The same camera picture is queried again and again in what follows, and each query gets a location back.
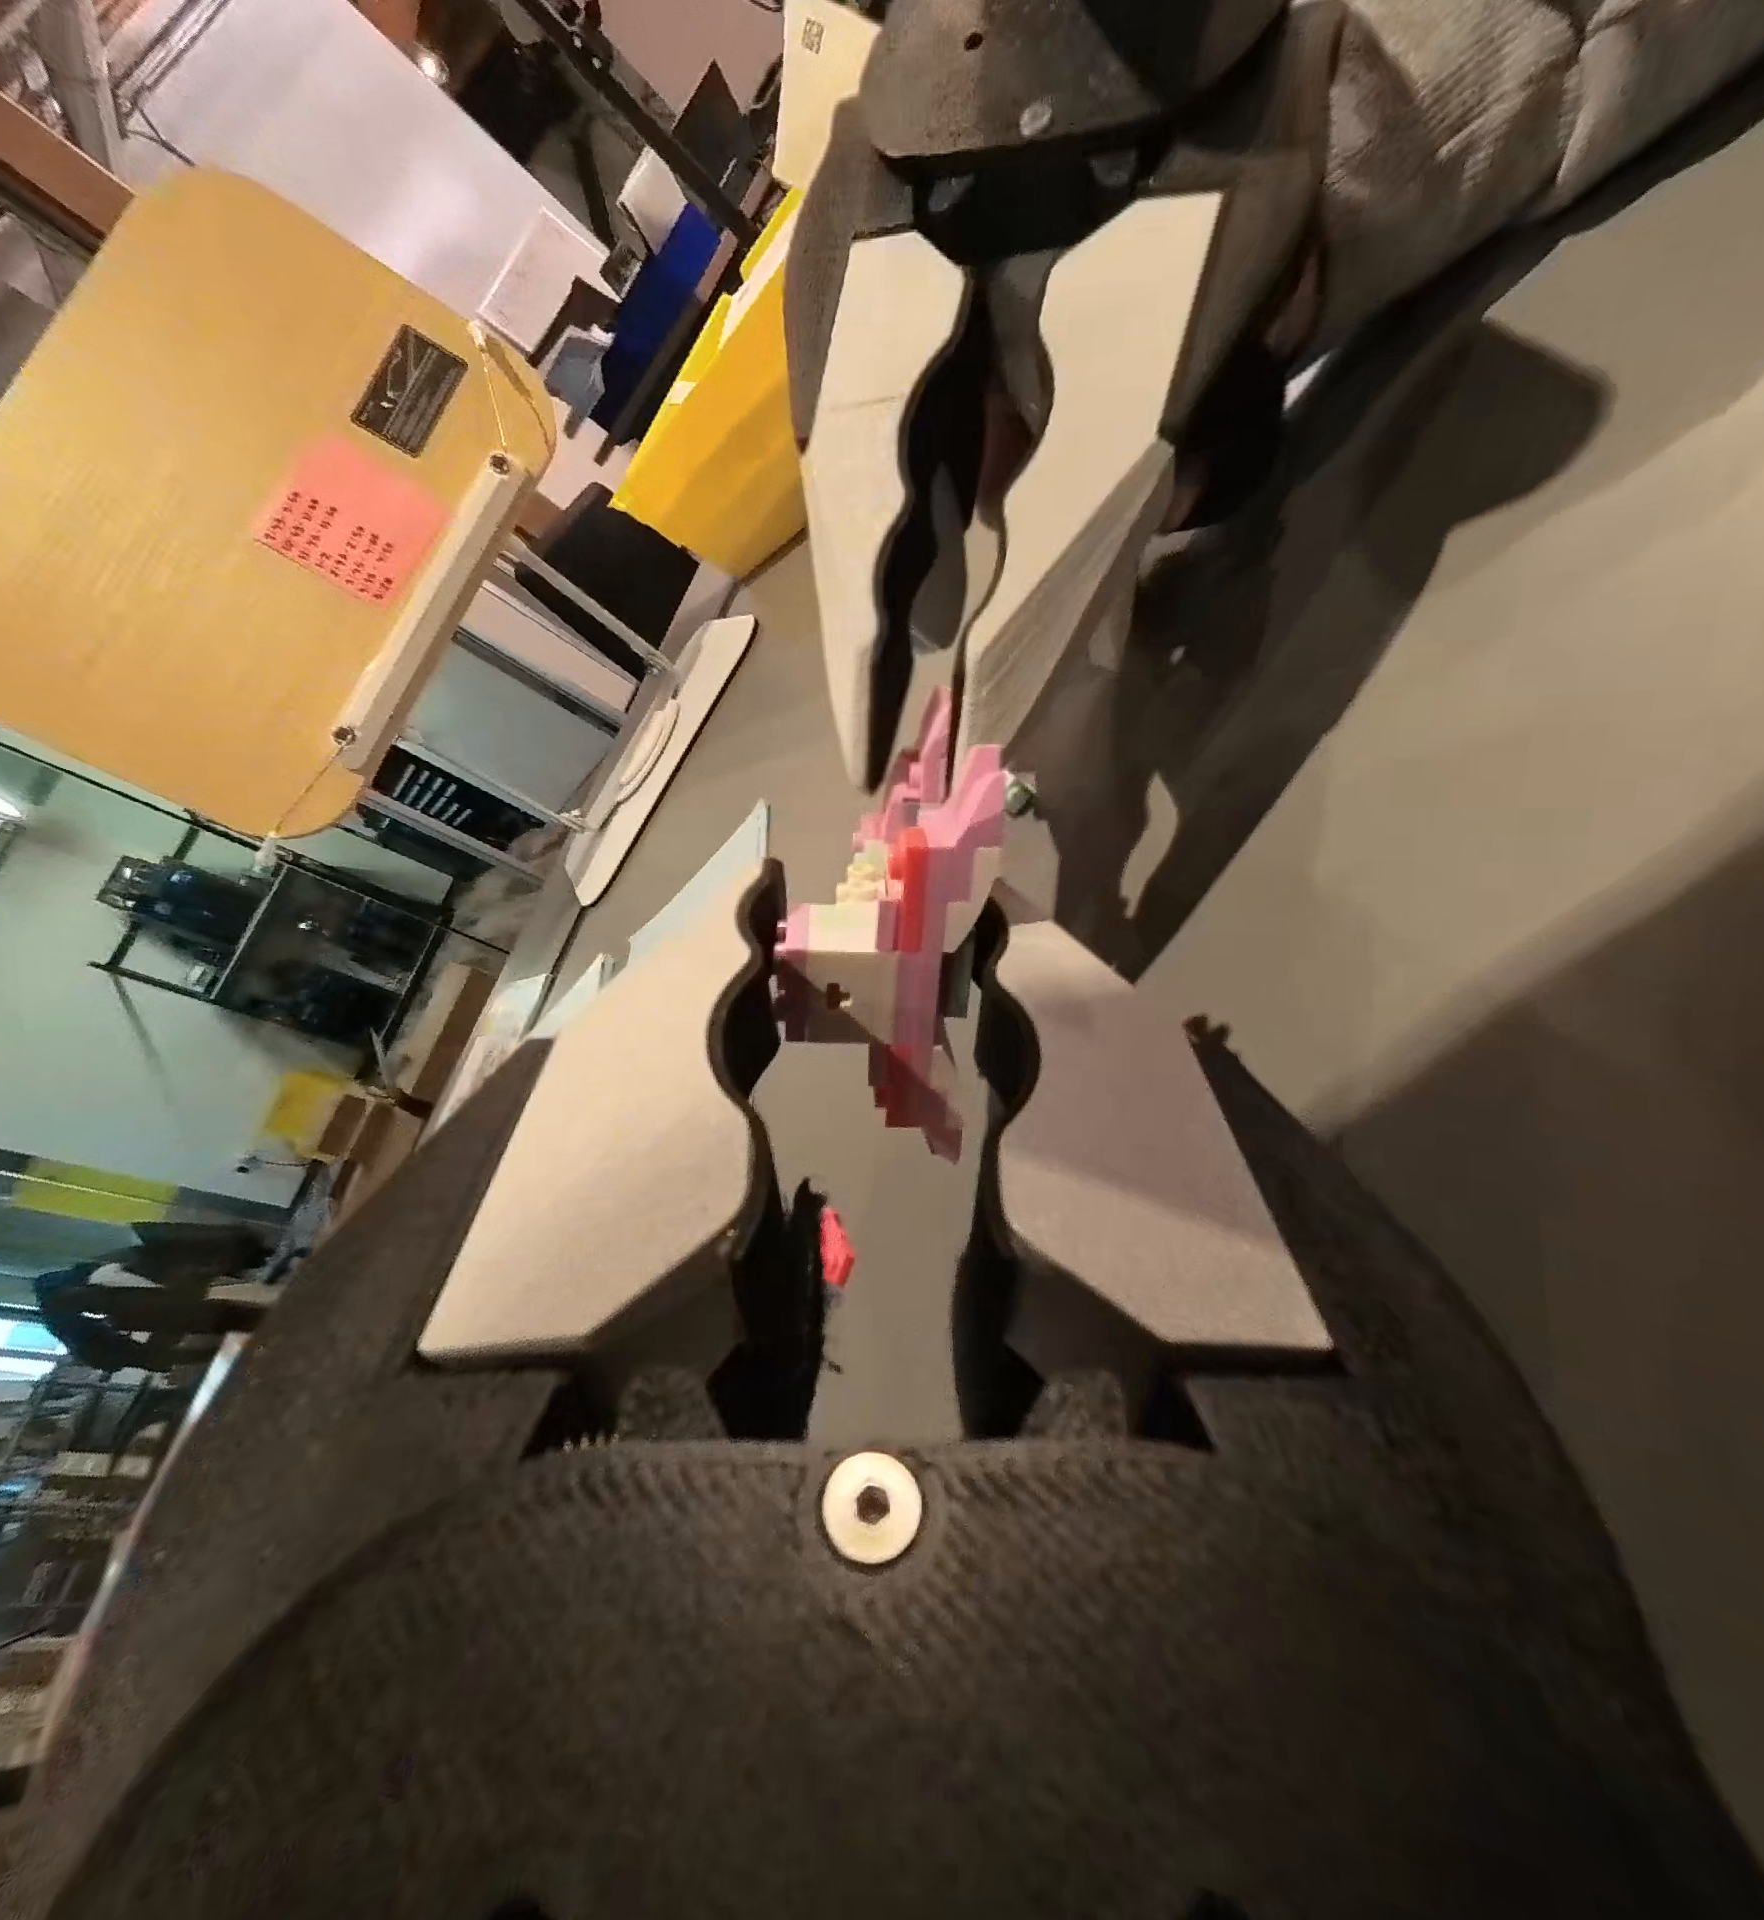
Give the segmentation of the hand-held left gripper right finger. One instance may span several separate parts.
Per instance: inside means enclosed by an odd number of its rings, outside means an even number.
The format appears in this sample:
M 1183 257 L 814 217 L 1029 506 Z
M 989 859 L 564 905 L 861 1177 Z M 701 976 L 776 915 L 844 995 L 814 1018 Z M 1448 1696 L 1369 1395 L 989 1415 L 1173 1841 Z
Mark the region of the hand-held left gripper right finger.
M 1322 1367 L 1328 1314 L 1183 1018 L 1050 919 L 979 956 L 979 1258 L 1031 1376 Z

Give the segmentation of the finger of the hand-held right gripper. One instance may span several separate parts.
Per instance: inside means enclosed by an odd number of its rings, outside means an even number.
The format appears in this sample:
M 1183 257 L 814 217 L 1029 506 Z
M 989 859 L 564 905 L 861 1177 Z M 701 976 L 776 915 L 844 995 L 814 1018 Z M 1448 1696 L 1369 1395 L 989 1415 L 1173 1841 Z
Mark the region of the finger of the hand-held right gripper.
M 938 556 L 950 365 L 971 282 L 917 228 L 861 232 L 796 449 L 824 697 L 844 781 L 879 794 L 910 690 L 910 603 Z
M 1226 195 L 1148 195 L 1067 250 L 1040 293 L 1050 406 L 999 506 L 963 626 L 957 728 L 1029 728 L 1173 494 L 1166 397 Z

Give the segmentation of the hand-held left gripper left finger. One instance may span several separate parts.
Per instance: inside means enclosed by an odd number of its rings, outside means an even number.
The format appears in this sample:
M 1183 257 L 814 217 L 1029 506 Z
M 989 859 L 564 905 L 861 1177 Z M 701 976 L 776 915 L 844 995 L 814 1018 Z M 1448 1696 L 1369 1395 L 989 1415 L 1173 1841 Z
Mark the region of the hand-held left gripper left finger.
M 416 1339 L 435 1367 L 695 1367 L 747 1343 L 776 1240 L 771 938 L 784 868 L 747 859 L 536 1064 L 527 1103 Z

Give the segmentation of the yellow plastic bin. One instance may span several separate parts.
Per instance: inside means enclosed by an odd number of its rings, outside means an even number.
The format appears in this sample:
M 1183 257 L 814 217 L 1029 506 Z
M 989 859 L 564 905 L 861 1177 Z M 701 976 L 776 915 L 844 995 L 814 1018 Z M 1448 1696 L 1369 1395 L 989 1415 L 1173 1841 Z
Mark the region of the yellow plastic bin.
M 784 257 L 808 191 L 784 191 L 747 257 L 747 282 L 701 315 L 656 421 L 643 427 L 618 510 L 721 580 L 764 570 L 808 531 Z

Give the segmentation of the pink brick model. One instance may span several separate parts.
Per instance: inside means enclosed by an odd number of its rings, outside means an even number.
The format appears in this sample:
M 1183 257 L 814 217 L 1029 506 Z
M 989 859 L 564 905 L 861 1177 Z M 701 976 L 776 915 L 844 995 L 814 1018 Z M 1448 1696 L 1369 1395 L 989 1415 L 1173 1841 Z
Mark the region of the pink brick model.
M 887 800 L 861 821 L 832 899 L 789 905 L 771 946 L 784 1040 L 868 1046 L 870 1107 L 957 1161 L 950 1107 L 950 958 L 963 956 L 1007 856 L 1007 757 L 950 757 L 950 690 L 924 697 L 917 738 L 889 757 Z

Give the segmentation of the person's right forearm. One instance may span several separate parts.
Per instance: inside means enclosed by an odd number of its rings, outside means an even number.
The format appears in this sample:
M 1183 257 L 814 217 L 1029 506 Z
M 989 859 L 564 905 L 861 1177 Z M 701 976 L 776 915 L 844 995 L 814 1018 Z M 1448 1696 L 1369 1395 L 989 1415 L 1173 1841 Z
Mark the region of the person's right forearm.
M 1764 0 L 1359 0 L 1328 71 L 1314 355 L 1561 217 L 1764 59 Z

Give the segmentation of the grey desk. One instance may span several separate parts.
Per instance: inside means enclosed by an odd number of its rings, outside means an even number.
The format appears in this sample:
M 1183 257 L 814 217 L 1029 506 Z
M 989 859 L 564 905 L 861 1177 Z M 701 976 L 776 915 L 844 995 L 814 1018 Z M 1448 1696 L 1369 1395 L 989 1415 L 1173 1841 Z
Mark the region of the grey desk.
M 1764 1855 L 1764 124 L 1389 390 L 1148 966 L 1476 1296 Z

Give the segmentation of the blue plastic bin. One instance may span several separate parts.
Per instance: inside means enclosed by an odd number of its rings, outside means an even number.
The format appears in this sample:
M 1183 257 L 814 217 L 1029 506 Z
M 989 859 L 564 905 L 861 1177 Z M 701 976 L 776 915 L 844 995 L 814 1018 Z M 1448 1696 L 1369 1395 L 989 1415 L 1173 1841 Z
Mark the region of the blue plastic bin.
M 611 442 L 634 442 L 671 397 L 695 331 L 701 331 L 701 274 L 716 257 L 716 228 L 695 201 L 675 209 L 671 232 L 634 265 L 611 345 L 606 345 L 606 397 L 591 421 Z

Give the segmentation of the black box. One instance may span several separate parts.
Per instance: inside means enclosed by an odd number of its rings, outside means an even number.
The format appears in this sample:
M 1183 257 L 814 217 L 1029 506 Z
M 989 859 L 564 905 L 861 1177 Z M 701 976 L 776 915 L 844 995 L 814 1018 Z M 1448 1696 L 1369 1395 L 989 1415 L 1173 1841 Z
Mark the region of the black box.
M 536 562 L 518 562 L 518 586 L 557 609 L 595 659 L 623 677 L 643 677 L 648 654 L 671 637 L 671 616 L 695 580 L 695 556 L 648 525 L 611 506 L 611 482 L 583 482 L 568 510 L 536 537 Z

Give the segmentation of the white rounded board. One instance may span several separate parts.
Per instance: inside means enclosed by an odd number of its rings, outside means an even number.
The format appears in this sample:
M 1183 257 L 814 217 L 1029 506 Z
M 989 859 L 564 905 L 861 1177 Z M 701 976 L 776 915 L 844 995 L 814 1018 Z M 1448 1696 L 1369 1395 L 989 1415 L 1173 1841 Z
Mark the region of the white rounded board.
M 618 749 L 606 757 L 591 800 L 578 803 L 578 830 L 564 848 L 564 873 L 578 905 L 595 905 L 628 848 L 643 841 L 648 813 L 666 803 L 671 781 L 701 738 L 701 718 L 729 690 L 739 663 L 751 659 L 756 616 L 701 616 L 686 654 L 643 677 L 634 728 L 623 728 Z

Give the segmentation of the open pale blue instruction booklet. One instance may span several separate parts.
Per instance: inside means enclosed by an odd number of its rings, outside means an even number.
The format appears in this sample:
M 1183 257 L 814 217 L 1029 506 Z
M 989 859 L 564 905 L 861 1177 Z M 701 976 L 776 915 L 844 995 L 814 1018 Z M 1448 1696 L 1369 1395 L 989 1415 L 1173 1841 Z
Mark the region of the open pale blue instruction booklet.
M 739 830 L 618 946 L 591 956 L 568 985 L 536 1002 L 522 1040 L 557 1040 L 618 976 L 643 966 L 666 938 L 675 938 L 701 905 L 739 890 L 771 856 L 771 800 L 756 800 Z

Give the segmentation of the white square panel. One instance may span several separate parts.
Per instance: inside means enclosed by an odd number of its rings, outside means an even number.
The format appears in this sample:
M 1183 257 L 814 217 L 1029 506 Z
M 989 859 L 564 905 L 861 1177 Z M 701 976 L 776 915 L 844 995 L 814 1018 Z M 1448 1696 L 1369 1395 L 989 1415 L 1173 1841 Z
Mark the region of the white square panel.
M 536 209 L 479 315 L 536 355 L 578 282 L 606 289 L 606 244 L 557 209 Z

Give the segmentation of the grey metal cabinet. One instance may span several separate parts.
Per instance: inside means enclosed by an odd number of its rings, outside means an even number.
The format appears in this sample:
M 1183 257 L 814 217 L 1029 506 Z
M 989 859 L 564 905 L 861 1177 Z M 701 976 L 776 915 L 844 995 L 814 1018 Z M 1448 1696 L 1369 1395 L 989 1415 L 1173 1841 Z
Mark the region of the grey metal cabinet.
M 618 749 L 634 688 L 623 654 L 611 659 L 487 570 L 372 783 L 465 841 L 510 848 L 518 824 L 486 824 L 486 813 L 557 824 Z

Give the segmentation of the black machine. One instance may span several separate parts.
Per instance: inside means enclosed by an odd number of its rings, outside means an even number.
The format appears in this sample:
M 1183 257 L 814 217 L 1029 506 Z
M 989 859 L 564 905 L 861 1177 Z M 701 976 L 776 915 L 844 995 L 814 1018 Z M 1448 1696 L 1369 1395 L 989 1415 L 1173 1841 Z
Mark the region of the black machine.
M 306 859 L 268 873 L 116 859 L 91 899 L 118 919 L 110 980 L 330 1046 L 392 1040 L 451 938 L 451 919 Z

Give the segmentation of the black chair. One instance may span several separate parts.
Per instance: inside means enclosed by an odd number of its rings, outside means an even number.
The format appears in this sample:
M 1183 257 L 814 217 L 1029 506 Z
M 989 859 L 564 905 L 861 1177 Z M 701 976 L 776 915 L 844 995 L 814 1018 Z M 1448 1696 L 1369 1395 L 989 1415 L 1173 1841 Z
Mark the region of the black chair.
M 247 1339 L 299 1258 L 256 1221 L 136 1221 L 125 1246 L 32 1276 L 32 1311 L 81 1367 L 169 1376 Z

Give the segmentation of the black label plate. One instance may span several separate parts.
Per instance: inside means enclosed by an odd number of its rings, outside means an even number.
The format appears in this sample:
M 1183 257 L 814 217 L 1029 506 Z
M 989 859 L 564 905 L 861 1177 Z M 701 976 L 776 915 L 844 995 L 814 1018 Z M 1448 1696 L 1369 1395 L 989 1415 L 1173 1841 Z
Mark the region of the black label plate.
M 397 331 L 351 421 L 374 442 L 422 456 L 467 365 L 422 331 Z

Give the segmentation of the white plastic bar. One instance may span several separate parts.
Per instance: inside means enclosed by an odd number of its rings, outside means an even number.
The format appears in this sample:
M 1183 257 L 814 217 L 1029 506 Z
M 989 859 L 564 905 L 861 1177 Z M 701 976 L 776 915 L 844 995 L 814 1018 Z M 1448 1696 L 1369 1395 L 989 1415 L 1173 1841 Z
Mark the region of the white plastic bar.
M 486 449 L 451 531 L 422 556 L 416 586 L 404 594 L 404 609 L 392 616 L 374 659 L 351 688 L 337 711 L 337 764 L 359 783 L 374 781 L 382 749 L 397 747 L 416 688 L 451 654 L 467 599 L 486 594 L 486 570 L 510 552 L 518 510 L 522 510 L 527 470 L 493 442 Z

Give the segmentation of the red paper note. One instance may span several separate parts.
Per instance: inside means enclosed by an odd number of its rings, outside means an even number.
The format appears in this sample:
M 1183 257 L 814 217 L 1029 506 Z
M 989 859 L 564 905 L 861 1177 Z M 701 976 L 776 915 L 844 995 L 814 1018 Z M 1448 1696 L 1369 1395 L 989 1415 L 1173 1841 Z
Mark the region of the red paper note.
M 316 435 L 256 510 L 247 537 L 358 603 L 397 603 L 451 531 L 451 506 L 351 435 Z

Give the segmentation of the glass cabinet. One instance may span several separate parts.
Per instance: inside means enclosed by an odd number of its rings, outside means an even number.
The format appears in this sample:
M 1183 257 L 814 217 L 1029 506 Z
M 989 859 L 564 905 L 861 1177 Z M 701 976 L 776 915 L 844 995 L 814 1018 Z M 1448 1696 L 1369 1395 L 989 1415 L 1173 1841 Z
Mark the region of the glass cabinet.
M 62 774 L 32 749 L 0 747 L 0 800 L 23 821 L 0 821 L 0 1078 L 32 1067 L 125 1088 L 136 1103 L 175 1103 L 199 1078 L 227 1095 L 268 1095 L 287 1067 L 359 1067 L 359 1046 L 299 1040 L 268 1018 L 216 1017 L 157 985 L 118 985 L 98 958 L 118 938 L 118 919 L 91 899 L 116 859 L 189 859 L 209 873 L 268 873 L 273 859 L 306 859 L 359 890 L 410 899 L 451 919 L 404 1029 L 441 966 L 502 976 L 502 946 L 486 938 L 479 877 L 454 877 L 454 856 L 392 821 L 330 824 L 284 856 L 194 824 L 169 803 L 116 794 L 98 781 Z

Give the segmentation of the light wooden panel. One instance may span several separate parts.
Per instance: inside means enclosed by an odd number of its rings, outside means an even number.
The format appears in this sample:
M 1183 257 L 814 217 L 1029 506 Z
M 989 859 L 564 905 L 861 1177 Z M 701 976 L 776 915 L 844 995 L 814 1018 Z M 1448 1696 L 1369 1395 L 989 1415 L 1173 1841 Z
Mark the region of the light wooden panel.
M 467 365 L 422 456 L 351 421 L 404 324 Z M 0 397 L 0 728 L 247 841 L 344 824 L 372 783 L 337 711 L 404 599 L 358 603 L 247 537 L 316 435 L 454 510 L 493 442 L 536 491 L 557 406 L 260 180 L 136 195 Z

